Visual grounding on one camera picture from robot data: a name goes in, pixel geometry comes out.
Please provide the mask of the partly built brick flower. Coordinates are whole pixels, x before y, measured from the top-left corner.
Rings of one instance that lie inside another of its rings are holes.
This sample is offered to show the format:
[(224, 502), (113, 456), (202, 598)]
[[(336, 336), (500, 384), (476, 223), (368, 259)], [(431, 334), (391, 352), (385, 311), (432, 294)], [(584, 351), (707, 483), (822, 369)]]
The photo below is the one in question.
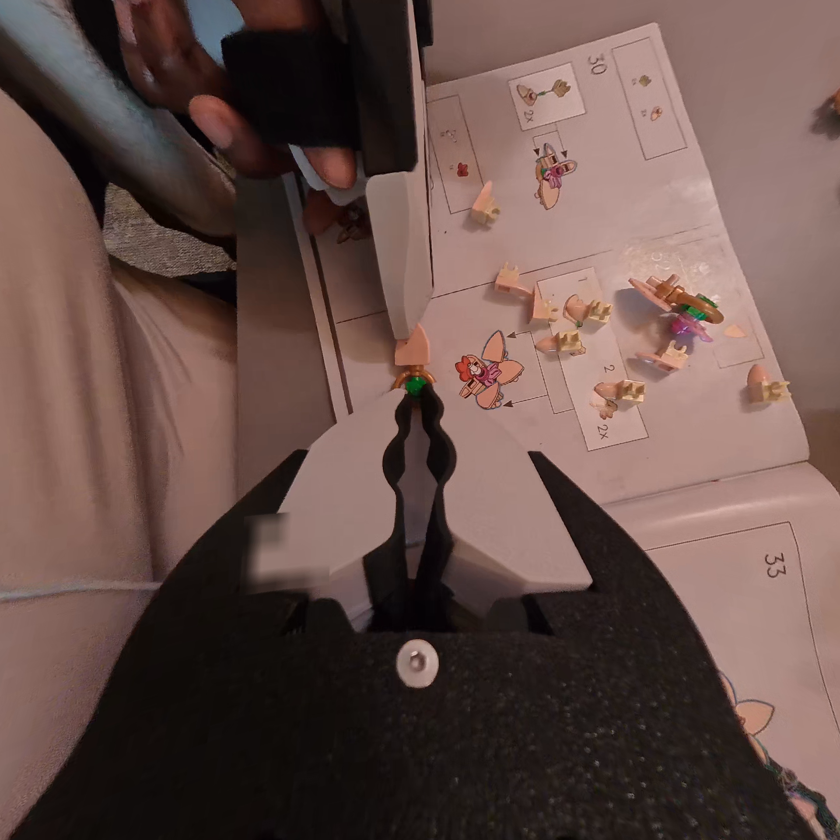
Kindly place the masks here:
[(667, 316), (670, 339), (666, 346), (656, 353), (636, 354), (639, 361), (667, 375), (682, 371), (689, 358), (687, 346), (677, 339), (689, 337), (710, 343), (709, 327), (718, 326), (725, 320), (716, 302), (689, 292), (681, 285), (677, 274), (664, 279), (650, 276), (644, 281), (630, 278), (628, 283)]

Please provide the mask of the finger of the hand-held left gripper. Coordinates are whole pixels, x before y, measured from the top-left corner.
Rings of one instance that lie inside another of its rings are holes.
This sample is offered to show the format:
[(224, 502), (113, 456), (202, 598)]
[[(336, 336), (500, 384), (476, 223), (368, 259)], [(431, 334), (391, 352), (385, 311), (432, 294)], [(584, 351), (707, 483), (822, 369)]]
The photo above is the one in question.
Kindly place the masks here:
[(370, 176), (365, 188), (385, 307), (399, 341), (411, 337), (434, 290), (422, 53), (412, 47), (418, 161), (411, 171)]

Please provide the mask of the open building instruction booklet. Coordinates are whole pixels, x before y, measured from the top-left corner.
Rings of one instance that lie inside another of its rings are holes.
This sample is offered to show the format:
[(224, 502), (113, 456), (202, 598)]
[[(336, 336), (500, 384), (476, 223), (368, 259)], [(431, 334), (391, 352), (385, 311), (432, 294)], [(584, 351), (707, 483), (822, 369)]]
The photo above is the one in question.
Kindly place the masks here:
[[(427, 89), (436, 392), (542, 451), (648, 551), (707, 641), (749, 743), (816, 838), (838, 838), (838, 492), (806, 462), (792, 401), (748, 404), (780, 372), (734, 255), (659, 28), (650, 24)], [(500, 215), (471, 232), (493, 181)], [(494, 290), (507, 261), (560, 306)], [(677, 274), (717, 303), (685, 368), (637, 359), (667, 316), (628, 280)], [(534, 344), (578, 329), (572, 295), (614, 306), (583, 355)], [(600, 382), (646, 383), (601, 419)]]

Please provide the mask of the grey desk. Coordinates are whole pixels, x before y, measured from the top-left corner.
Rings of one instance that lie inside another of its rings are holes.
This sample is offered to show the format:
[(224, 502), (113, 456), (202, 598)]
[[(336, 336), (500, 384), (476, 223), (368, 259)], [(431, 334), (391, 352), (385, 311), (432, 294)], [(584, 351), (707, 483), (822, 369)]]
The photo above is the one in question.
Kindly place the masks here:
[[(723, 218), (810, 445), (838, 487), (838, 2), (435, 2), (430, 82), (662, 28)], [(238, 199), (238, 492), (334, 422), (281, 182)]]

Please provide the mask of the person's left forearm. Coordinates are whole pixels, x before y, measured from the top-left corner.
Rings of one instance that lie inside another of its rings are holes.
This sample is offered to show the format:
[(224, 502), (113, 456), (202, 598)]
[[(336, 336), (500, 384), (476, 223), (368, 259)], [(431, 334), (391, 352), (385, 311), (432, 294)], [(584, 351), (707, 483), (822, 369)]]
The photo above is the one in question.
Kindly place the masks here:
[(236, 190), (169, 112), (145, 104), (106, 66), (70, 2), (1, 2), (2, 70), (91, 153), (99, 171), (165, 220), (235, 236)]

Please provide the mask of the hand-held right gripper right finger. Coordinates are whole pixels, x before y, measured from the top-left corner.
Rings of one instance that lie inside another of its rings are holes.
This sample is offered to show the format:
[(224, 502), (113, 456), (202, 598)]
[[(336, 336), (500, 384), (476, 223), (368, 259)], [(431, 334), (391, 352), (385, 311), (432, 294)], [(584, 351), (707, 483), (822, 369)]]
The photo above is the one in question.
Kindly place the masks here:
[(459, 396), (418, 397), (435, 489), (416, 570), (416, 609), (455, 601), (485, 616), (500, 599), (581, 592), (592, 577), (528, 451)]

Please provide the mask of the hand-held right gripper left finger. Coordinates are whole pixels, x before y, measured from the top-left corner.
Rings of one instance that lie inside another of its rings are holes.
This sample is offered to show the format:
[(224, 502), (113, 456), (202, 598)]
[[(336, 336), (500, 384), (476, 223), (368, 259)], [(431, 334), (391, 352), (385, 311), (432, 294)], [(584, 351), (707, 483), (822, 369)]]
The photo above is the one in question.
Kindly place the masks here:
[(388, 392), (331, 427), (306, 453), (278, 512), (250, 520), (251, 592), (371, 599), (364, 556), (394, 529), (383, 456), (405, 395)]

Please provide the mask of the person's left hand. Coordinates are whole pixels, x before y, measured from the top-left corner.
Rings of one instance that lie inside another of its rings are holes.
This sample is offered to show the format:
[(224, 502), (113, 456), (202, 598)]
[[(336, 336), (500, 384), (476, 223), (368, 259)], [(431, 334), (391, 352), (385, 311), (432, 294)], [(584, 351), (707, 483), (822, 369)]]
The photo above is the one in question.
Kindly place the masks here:
[[(299, 168), (290, 153), (263, 143), (232, 107), (229, 80), (196, 38), (185, 2), (112, 3), (125, 68), (149, 104), (188, 114), (239, 175), (270, 179)], [(331, 23), (322, 2), (233, 3), (245, 27), (255, 31), (313, 31)], [(309, 148), (304, 154), (327, 186), (347, 189), (355, 184), (351, 150)], [(344, 212), (325, 192), (310, 190), (302, 215), (304, 227), (311, 235), (320, 235), (337, 224)]]

